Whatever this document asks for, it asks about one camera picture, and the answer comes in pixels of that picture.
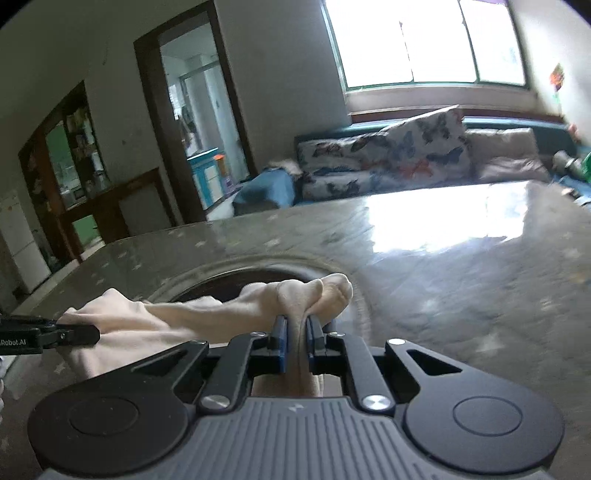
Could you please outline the white refrigerator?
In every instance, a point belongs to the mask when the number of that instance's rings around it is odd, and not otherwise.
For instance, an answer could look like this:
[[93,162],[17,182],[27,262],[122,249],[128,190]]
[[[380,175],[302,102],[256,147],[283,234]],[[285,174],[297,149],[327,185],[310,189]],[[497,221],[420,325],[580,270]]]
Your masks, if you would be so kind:
[[23,289],[31,294],[50,275],[16,191],[1,198],[1,236],[16,266]]

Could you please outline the cream beige sweater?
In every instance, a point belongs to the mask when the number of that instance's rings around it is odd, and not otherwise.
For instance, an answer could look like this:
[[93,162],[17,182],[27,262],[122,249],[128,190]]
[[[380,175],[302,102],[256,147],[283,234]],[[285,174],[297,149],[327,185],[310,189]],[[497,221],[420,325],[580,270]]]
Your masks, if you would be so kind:
[[315,316],[328,325],[352,299],[353,285],[342,273],[310,282],[252,283],[228,302],[205,296],[184,303],[146,303],[109,289],[80,309],[68,309],[58,320],[61,325],[96,326],[98,343],[61,347],[58,352],[78,379],[90,379],[190,340],[221,346],[239,334],[269,332],[276,318],[283,316],[288,330],[287,372],[260,376],[252,392],[266,397],[319,397],[324,380],[308,370],[305,321]]

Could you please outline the blue folded blanket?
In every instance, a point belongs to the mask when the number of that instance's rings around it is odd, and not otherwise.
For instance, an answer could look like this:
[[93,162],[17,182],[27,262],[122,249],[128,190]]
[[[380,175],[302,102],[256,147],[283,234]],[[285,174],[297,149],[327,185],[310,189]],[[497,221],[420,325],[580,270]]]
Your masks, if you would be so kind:
[[283,169],[264,170],[245,184],[232,200],[235,216],[290,208],[296,200],[294,179]]

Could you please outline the beige plain cushion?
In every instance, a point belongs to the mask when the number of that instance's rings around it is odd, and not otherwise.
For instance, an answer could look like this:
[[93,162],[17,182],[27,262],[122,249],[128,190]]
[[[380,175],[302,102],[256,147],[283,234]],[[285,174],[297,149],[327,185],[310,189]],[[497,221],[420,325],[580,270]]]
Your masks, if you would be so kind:
[[466,138],[478,183],[551,181],[532,128],[468,129]]

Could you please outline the dark wooden desk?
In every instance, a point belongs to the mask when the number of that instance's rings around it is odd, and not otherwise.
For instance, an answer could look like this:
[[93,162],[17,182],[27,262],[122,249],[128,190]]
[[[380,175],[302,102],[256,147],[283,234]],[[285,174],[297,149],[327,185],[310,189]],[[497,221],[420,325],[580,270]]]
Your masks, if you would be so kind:
[[158,168],[153,168],[126,182],[111,186],[93,198],[83,200],[72,207],[66,207],[56,214],[60,234],[72,259],[82,261],[83,249],[73,224],[87,216],[95,218],[100,237],[106,243],[113,243],[131,236],[129,227],[120,208],[120,202],[144,188],[152,186],[172,227],[178,225]]

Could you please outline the green plastic basin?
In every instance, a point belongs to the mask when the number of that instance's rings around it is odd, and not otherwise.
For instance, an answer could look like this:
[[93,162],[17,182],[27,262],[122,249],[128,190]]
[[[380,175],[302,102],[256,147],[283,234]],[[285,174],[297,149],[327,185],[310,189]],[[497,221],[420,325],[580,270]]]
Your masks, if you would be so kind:
[[591,153],[577,158],[575,161],[575,173],[577,178],[588,184],[591,183]]

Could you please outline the blue small cabinet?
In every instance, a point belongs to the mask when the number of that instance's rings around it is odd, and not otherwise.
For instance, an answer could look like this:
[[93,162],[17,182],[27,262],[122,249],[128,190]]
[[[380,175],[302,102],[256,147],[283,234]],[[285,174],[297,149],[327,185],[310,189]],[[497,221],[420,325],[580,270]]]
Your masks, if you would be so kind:
[[223,155],[218,148],[205,150],[187,159],[204,210],[225,198],[224,176],[218,166],[218,161],[222,159]]

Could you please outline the butterfly print cushion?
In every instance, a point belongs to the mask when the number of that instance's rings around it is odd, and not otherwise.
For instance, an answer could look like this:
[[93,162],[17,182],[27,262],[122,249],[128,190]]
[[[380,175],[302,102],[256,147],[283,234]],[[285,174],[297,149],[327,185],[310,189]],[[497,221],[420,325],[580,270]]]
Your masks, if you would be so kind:
[[380,131],[297,146],[301,197],[324,201],[439,187],[473,174],[458,106],[413,117]]

